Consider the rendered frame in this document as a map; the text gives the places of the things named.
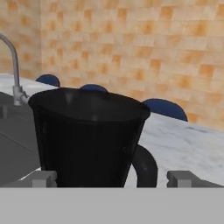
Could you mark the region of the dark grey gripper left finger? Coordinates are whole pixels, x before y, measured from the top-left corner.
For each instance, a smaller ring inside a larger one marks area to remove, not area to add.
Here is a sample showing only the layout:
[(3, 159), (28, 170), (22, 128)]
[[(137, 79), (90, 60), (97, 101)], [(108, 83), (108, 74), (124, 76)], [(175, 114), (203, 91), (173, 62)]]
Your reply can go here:
[(35, 171), (23, 180), (18, 180), (4, 187), (33, 188), (33, 187), (56, 187), (56, 171)]

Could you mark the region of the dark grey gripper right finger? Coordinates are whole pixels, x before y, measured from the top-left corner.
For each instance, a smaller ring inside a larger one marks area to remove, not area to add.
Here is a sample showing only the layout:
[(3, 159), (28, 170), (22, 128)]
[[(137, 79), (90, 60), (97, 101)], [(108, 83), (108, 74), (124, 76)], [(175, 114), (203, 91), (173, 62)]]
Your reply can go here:
[(204, 179), (200, 179), (190, 171), (168, 171), (167, 172), (168, 187), (185, 187), (185, 188), (222, 188), (218, 185)]

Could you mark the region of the dark grey sink basin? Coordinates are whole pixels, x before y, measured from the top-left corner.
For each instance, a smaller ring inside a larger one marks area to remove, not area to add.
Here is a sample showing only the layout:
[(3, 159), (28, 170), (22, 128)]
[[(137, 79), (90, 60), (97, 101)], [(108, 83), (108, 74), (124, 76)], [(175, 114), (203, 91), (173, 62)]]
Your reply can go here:
[(0, 186), (19, 180), (39, 167), (31, 108), (14, 106), (13, 97), (0, 92)]

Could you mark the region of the silver sink faucet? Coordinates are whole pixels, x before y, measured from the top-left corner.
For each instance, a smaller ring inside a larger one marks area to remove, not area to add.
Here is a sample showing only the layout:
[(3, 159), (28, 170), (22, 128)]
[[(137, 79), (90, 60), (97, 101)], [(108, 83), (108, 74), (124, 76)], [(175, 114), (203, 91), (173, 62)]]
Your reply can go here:
[(20, 85), (17, 50), (15, 46), (10, 42), (10, 40), (6, 38), (2, 33), (0, 33), (0, 39), (9, 47), (12, 55), (14, 76), (14, 86), (12, 87), (13, 103), (15, 106), (21, 106), (23, 103), (27, 104), (30, 96), (23, 90), (23, 87)]

